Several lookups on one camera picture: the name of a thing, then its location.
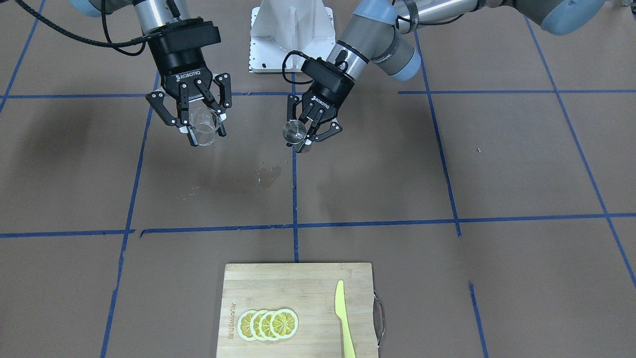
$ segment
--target stack of lemon slices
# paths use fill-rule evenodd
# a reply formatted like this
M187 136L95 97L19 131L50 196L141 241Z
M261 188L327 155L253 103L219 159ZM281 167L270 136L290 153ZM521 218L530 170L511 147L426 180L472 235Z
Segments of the stack of lemon slices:
M289 308L245 311L238 321L238 335L246 341L284 340L291 338L298 329L298 316Z

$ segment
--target wooden cutting board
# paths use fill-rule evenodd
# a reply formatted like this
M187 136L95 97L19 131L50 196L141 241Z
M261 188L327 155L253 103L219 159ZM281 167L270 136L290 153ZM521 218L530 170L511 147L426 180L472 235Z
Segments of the wooden cutting board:
M356 358L378 358L369 263L226 265L216 357L343 357L342 329L334 307L338 280L345 283ZM245 341L239 336L238 321L245 311L281 308L298 315L298 330L293 337Z

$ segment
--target white plastic stand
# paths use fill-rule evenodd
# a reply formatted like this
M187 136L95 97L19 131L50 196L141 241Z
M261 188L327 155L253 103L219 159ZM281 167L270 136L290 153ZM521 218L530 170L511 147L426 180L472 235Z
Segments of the white plastic stand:
M291 50L325 59L336 43L333 10L322 0L263 0L252 9L249 45L250 72L282 71L282 61ZM300 72L305 62L291 56L285 71Z

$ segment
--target knife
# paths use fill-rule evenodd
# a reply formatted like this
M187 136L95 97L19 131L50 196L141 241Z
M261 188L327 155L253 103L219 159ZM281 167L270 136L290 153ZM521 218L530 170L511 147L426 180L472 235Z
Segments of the knife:
M349 322L347 320L347 305L345 304L345 283L343 280L338 281L336 286L336 315L342 323L342 341L345 347L345 358L356 358L354 351L354 343L351 340L351 332L349 331Z

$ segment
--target knife handle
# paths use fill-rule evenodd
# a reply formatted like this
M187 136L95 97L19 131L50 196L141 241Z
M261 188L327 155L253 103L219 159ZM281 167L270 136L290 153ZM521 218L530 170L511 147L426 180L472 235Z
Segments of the knife handle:
M345 358L356 358L354 342L351 339L351 332L349 331L349 323L347 321L342 322L342 340L345 348Z

